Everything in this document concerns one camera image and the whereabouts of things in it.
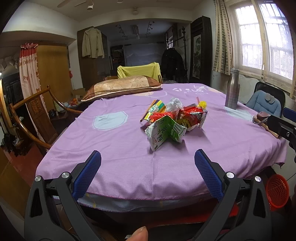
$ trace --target yellow pom-pom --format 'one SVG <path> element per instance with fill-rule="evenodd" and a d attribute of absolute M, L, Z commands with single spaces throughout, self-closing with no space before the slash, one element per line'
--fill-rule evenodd
<path fill-rule="evenodd" d="M 203 109 L 207 108 L 207 103 L 205 101 L 200 101 L 198 105 Z"/>

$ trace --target silver screw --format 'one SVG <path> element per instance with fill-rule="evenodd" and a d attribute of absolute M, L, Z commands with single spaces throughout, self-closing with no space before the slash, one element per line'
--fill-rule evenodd
<path fill-rule="evenodd" d="M 227 176 L 228 178 L 234 178 L 234 174 L 233 174 L 232 172 L 228 172 L 228 173 L 226 173 L 226 176 Z"/>
<path fill-rule="evenodd" d="M 41 180 L 40 176 L 35 177 L 35 182 L 39 182 Z"/>
<path fill-rule="evenodd" d="M 70 174 L 68 172 L 64 172 L 62 174 L 62 178 L 68 178 L 70 176 Z"/>
<path fill-rule="evenodd" d="M 256 177 L 255 177 L 255 180 L 256 180 L 257 182 L 261 182 L 261 177 L 256 176 Z"/>

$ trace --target pillow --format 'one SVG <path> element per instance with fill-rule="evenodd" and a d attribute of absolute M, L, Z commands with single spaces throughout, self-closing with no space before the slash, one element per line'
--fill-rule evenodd
<path fill-rule="evenodd" d="M 142 75 L 129 76 L 122 79 L 105 80 L 93 85 L 81 101 L 136 94 L 160 88 L 161 84 L 153 78 Z"/>

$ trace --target purple blanket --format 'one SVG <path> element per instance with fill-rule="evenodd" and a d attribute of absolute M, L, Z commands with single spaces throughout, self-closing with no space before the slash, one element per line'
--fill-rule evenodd
<path fill-rule="evenodd" d="M 224 108 L 225 95 L 201 84 L 163 84 L 162 90 L 100 99 L 62 134 L 39 164 L 36 175 L 56 178 L 71 172 L 93 150 L 102 165 L 88 193 L 121 199 L 180 199 L 208 192 L 194 164 L 203 149 L 211 161 L 238 177 L 249 177 L 274 163 L 284 163 L 286 141 L 276 139 L 250 120 L 254 110 L 238 104 Z M 166 140 L 152 152 L 140 123 L 154 99 L 177 97 L 184 105 L 207 102 L 202 129 L 195 128 L 178 144 Z"/>

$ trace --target plastic bag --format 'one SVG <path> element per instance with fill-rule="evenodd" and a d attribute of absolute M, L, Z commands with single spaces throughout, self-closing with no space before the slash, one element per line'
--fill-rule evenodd
<path fill-rule="evenodd" d="M 178 108 L 183 109 L 183 104 L 178 98 L 172 97 L 170 102 L 166 104 L 165 112 L 175 111 Z"/>

